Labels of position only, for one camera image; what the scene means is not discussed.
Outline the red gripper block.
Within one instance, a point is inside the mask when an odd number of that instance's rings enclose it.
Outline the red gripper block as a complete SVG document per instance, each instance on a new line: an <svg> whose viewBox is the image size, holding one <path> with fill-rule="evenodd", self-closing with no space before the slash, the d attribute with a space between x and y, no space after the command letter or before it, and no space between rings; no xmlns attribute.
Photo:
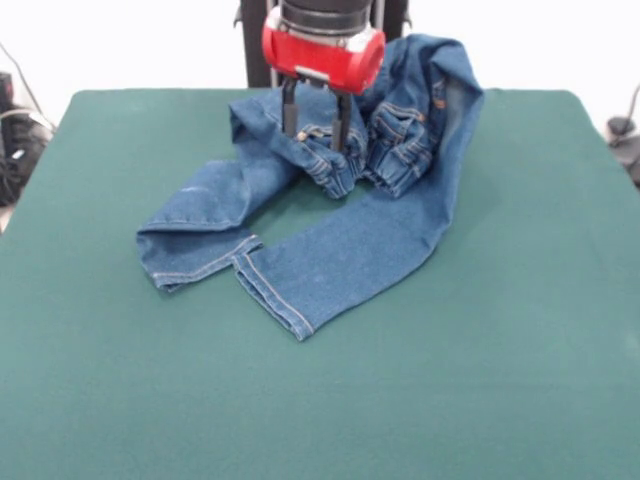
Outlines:
<svg viewBox="0 0 640 480"><path fill-rule="evenodd" d="M343 150L351 120L351 94L372 86L381 68L386 43L383 31L368 20L367 8L356 13L356 26L335 29L336 16L329 12L313 16L324 26L306 27L291 18L296 7L274 7L262 29L262 50L267 64L279 73L295 78L282 83L282 131L297 132L296 79L309 79L335 92L337 114L332 122L331 148Z"/></svg>

